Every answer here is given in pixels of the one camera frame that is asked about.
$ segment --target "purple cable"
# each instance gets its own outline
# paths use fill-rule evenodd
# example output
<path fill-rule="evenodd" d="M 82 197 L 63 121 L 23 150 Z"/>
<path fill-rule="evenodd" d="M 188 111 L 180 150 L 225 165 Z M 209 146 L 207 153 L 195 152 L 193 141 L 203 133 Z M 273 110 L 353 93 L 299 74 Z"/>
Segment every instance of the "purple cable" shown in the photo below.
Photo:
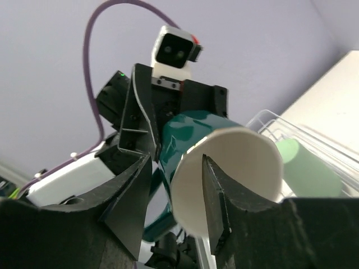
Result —
<path fill-rule="evenodd" d="M 107 8 L 114 6 L 115 4 L 134 4 L 136 6 L 139 7 L 143 7 L 146 8 L 147 10 L 151 11 L 152 13 L 154 13 L 155 15 L 157 15 L 158 17 L 160 17 L 162 20 L 164 20 L 168 25 L 179 28 L 169 17 L 167 17 L 162 11 L 158 10 L 157 8 L 155 8 L 154 6 L 145 3 L 141 0 L 108 0 L 104 3 L 102 3 L 98 8 L 96 8 L 96 10 L 94 11 L 94 13 L 91 15 L 90 20 L 86 26 L 86 31 L 85 31 L 85 38 L 84 38 L 84 46 L 82 48 L 82 67 L 84 70 L 84 77 L 85 77 L 85 85 L 86 85 L 86 91 L 88 94 L 88 98 L 89 98 L 89 102 L 90 102 L 90 106 L 93 112 L 93 115 L 95 117 L 96 120 L 96 124 L 98 126 L 98 130 L 100 133 L 100 137 L 97 141 L 97 143 L 92 146 L 91 148 L 85 150 L 84 152 L 78 154 L 76 156 L 77 159 L 84 157 L 85 155 L 89 154 L 90 152 L 93 151 L 93 149 L 95 149 L 96 147 L 98 147 L 104 140 L 104 136 L 105 136 L 105 131 L 102 125 L 102 121 L 100 118 L 100 113 L 99 113 L 99 109 L 97 107 L 96 104 L 96 100 L 95 100 L 95 96 L 94 96 L 94 91 L 92 88 L 92 83 L 91 83 L 91 74 L 90 74 L 90 57 L 89 57 L 89 48 L 90 48 L 90 38 L 91 38 L 91 34 L 92 34 L 92 30 L 93 27 L 95 25 L 96 19 L 100 16 L 100 14 L 105 11 Z M 64 168 L 65 166 L 71 164 L 74 162 L 74 159 L 69 159 L 67 161 L 65 161 L 63 164 L 56 166 L 55 168 L 51 169 L 50 171 L 44 173 L 43 175 L 41 175 L 41 178 L 44 179 L 45 177 L 59 171 L 60 169 Z M 20 197 L 22 194 L 24 194 L 26 192 L 27 189 L 29 189 L 33 184 L 37 183 L 38 181 L 40 181 L 39 178 L 34 178 L 31 181 L 29 181 L 28 183 L 26 183 L 19 191 L 19 194 L 17 195 L 18 197 Z"/>

